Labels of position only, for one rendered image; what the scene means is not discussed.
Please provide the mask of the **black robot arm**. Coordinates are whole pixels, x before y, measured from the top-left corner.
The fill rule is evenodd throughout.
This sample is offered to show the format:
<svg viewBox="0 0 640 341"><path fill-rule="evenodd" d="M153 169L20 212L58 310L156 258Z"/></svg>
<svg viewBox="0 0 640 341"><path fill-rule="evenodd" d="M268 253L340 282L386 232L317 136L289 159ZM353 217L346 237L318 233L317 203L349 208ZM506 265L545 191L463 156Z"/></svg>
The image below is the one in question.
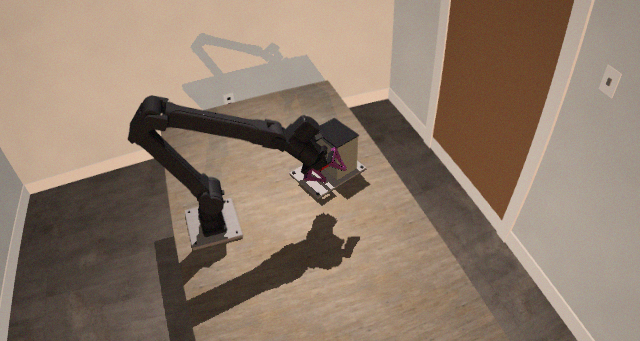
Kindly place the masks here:
<svg viewBox="0 0 640 341"><path fill-rule="evenodd" d="M240 139L293 157L300 156L305 143L318 155L321 150L316 143L322 138L321 127L309 116L300 116L285 129L274 120L240 118L180 106L164 97L146 97L130 122L128 141L145 149L197 198L204 237L227 231L222 213L224 190L217 178L199 173L156 132L169 127Z"/></svg>

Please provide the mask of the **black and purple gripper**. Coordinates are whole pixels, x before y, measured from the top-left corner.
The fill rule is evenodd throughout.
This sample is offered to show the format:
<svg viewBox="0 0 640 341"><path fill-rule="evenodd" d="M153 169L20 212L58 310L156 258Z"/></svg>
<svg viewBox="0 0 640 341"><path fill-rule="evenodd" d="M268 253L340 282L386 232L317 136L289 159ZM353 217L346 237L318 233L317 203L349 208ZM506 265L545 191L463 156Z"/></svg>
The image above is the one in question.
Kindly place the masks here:
<svg viewBox="0 0 640 341"><path fill-rule="evenodd" d="M324 153L327 152L328 147L326 147L325 145L323 145L321 147L320 150L320 154L318 155L316 152L314 152L313 150L311 150L309 147L306 146L307 144L305 143L303 150L301 151L301 153L299 154L300 156L296 156L295 158L298 159L300 162L303 163L302 165L302 169L301 169L301 173L304 174L304 178L303 180L305 181L318 181L318 182L326 182L326 178L324 177L324 175L319 171L321 168L325 167L326 165L346 171L346 166L343 163L339 152L337 150L336 147L333 147L331 149L331 152L328 153L328 157L326 159L326 157L324 156ZM336 159L339 161L339 163L342 165L340 166L339 164L337 164L335 162L335 157ZM316 177L312 177L312 171L315 172L316 174L318 174L321 178L316 178Z"/></svg>

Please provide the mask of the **white mounting plate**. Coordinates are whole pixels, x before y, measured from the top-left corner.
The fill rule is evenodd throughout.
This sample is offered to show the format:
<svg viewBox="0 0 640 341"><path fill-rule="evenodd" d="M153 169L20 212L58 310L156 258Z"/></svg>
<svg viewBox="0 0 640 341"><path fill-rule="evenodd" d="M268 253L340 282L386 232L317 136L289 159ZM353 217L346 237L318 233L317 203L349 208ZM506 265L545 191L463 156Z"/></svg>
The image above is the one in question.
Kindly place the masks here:
<svg viewBox="0 0 640 341"><path fill-rule="evenodd" d="M340 178L339 180L336 180L334 177L332 177L329 173L327 173L323 169L320 172L326 178L326 182L305 181L305 180L303 180L304 174L301 173L301 169L302 169L302 166L297 168L297 169L295 169L295 170L293 170L289 174L295 180L297 180L304 188L306 188L313 196L315 196L317 199L319 199L320 197L324 196L325 194L327 194L328 192L332 191L336 187L340 186L344 182L348 181L352 177L356 176L360 172L364 171L366 169L366 167L364 165L362 165L360 162L357 161L357 169L355 169L352 172L348 173L347 175L345 175L344 177Z"/></svg>

